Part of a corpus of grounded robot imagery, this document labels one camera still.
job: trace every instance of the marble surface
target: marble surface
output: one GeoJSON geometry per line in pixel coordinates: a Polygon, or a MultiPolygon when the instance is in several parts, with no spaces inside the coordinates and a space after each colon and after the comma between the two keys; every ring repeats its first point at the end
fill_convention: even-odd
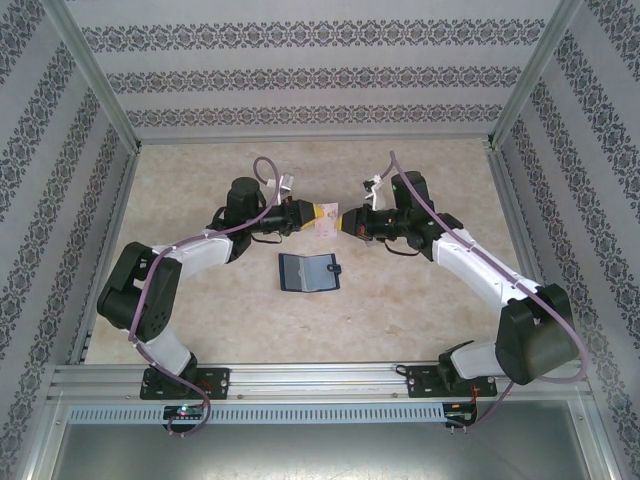
{"type": "MultiPolygon", "coordinates": [[[[199,232],[225,204],[231,181],[252,175],[259,155],[295,175],[295,198],[339,202],[342,213],[362,204],[361,182],[386,168],[389,150],[405,170],[422,172],[438,211],[456,216],[517,267],[479,140],[145,146],[114,261],[131,241],[163,244],[199,232]]],[[[389,182],[385,187],[392,202],[389,182]]],[[[264,193],[269,198],[271,191],[264,193]]],[[[408,361],[433,360],[469,339],[493,339],[498,318],[461,280],[422,256],[398,257],[343,233],[316,238],[307,229],[281,245],[254,243],[236,262],[181,282],[171,325],[204,363],[408,361]],[[278,253],[335,253],[341,289],[280,291],[278,253]]],[[[143,362],[126,334],[100,317],[86,361],[143,362]]]]}

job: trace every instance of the wall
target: wall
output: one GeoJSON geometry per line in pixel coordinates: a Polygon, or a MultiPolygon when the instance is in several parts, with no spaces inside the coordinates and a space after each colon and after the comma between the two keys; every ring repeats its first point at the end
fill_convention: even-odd
{"type": "Polygon", "coordinates": [[[87,0],[143,140],[488,134],[558,0],[87,0]]]}
{"type": "Polygon", "coordinates": [[[0,2],[0,478],[67,362],[130,162],[33,0],[0,2]]]}
{"type": "Polygon", "coordinates": [[[503,156],[546,282],[569,292],[625,473],[640,477],[640,2],[584,2],[503,156]]]}

